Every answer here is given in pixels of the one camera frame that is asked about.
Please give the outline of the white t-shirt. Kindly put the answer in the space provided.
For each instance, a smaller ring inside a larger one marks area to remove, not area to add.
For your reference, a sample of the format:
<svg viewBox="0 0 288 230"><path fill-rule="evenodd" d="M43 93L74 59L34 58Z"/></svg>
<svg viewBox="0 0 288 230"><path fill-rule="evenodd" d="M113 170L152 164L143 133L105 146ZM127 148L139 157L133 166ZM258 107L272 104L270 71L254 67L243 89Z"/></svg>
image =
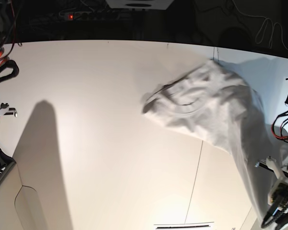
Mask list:
<svg viewBox="0 0 288 230"><path fill-rule="evenodd" d="M280 161L280 148L268 134L260 96L240 75L209 60L152 94L143 114L230 154L258 219L264 218L276 177L255 164L269 156Z"/></svg>

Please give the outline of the white vent grille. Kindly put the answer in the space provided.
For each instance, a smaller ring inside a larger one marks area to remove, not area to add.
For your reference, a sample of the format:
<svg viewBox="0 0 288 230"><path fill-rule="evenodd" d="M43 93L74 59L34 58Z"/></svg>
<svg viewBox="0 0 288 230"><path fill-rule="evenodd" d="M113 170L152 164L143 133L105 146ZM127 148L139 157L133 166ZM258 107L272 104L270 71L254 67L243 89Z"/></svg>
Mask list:
<svg viewBox="0 0 288 230"><path fill-rule="evenodd" d="M214 222L191 224L155 224L154 230L213 230Z"/></svg>

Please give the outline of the power strip with red light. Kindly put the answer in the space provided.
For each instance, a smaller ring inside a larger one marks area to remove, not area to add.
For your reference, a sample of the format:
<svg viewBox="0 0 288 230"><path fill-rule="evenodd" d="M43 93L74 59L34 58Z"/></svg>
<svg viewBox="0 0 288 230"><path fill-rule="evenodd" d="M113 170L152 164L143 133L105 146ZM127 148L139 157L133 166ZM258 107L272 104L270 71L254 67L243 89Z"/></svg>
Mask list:
<svg viewBox="0 0 288 230"><path fill-rule="evenodd" d="M116 20L119 18L119 13L112 11L79 11L70 9L60 11L59 17L65 21Z"/></svg>

